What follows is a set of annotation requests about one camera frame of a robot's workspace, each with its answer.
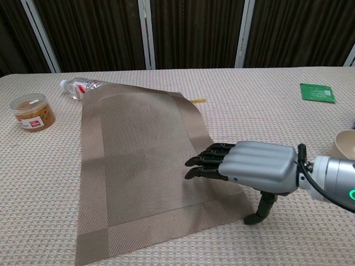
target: green packet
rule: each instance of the green packet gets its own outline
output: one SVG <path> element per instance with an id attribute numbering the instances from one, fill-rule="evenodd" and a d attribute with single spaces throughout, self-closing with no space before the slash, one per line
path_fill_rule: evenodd
<path id="1" fill-rule="evenodd" d="M 303 100 L 308 101 L 327 101 L 329 103 L 335 103 L 332 88 L 324 85 L 315 84 L 300 84 L 301 94 Z"/>

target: robotic hand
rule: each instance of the robotic hand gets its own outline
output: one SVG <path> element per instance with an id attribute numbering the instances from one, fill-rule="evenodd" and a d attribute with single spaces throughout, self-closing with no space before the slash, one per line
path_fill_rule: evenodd
<path id="1" fill-rule="evenodd" d="M 256 141 L 213 144 L 185 163 L 193 165 L 199 167 L 192 168 L 186 179 L 202 176 L 261 191 L 258 210 L 244 219 L 245 224 L 263 221 L 278 195 L 286 196 L 298 187 L 316 200 L 355 212 L 355 161 L 318 156 L 310 163 L 304 144 L 298 146 L 298 155 L 291 146 Z"/>

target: jar lid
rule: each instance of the jar lid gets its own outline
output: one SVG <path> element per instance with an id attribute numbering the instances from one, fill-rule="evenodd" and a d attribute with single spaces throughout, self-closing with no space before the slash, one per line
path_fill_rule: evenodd
<path id="1" fill-rule="evenodd" d="M 23 115 L 36 112 L 48 104 L 47 98 L 41 93 L 31 93 L 15 99 L 10 104 L 14 115 Z"/>

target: beige cup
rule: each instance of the beige cup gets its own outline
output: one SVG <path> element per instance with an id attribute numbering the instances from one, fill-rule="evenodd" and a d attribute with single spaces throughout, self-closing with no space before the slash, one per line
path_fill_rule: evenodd
<path id="1" fill-rule="evenodd" d="M 334 139 L 332 157 L 355 160 L 355 130 L 344 130 Z"/>

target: beige textured tablecloth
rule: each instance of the beige textured tablecloth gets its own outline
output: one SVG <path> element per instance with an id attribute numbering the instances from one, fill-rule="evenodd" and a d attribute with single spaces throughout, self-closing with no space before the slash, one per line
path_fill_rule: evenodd
<path id="1" fill-rule="evenodd" d="M 208 69 L 10 75 L 0 79 L 0 264 L 73 264 L 79 202 L 81 102 L 59 89 L 84 76 L 181 92 L 198 104 L 214 141 L 258 140 L 328 155 L 355 120 L 355 68 Z M 332 87 L 336 104 L 301 100 L 300 83 Z M 57 120 L 19 129 L 9 103 L 43 93 Z M 260 195 L 243 187 L 257 207 Z M 355 216 L 299 190 L 279 197 L 268 219 L 174 239 L 99 265 L 354 265 Z"/>

